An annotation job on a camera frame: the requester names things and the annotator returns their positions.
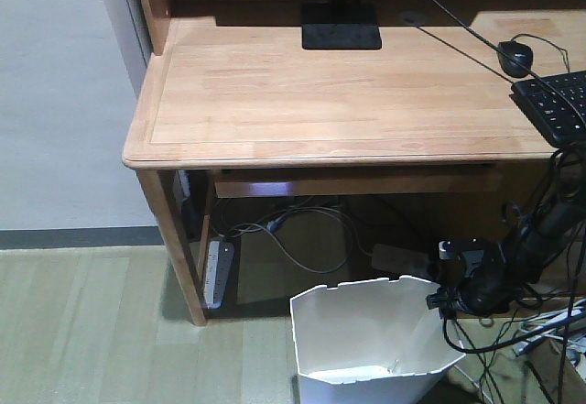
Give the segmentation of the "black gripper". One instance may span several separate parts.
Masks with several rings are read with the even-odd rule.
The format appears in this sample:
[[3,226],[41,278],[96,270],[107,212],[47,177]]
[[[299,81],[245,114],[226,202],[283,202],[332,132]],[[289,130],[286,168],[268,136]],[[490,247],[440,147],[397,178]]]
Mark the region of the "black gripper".
[[455,318],[457,312],[477,317],[508,312],[526,285],[501,261],[489,259],[473,264],[469,258],[459,257],[459,264],[463,273],[452,296],[448,291],[437,291],[426,297],[428,309],[437,309],[440,318]]

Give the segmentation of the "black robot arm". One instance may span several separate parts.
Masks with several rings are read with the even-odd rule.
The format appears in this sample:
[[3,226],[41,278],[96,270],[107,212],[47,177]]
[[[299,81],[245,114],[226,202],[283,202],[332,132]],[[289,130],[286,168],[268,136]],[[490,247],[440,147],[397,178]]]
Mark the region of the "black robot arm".
[[585,147],[561,148],[550,158],[547,188],[530,213],[521,215],[499,242],[482,238],[439,243],[439,258],[463,264],[452,284],[426,297],[443,318],[458,312],[486,317],[506,312],[511,302],[570,243],[570,232],[585,221]]

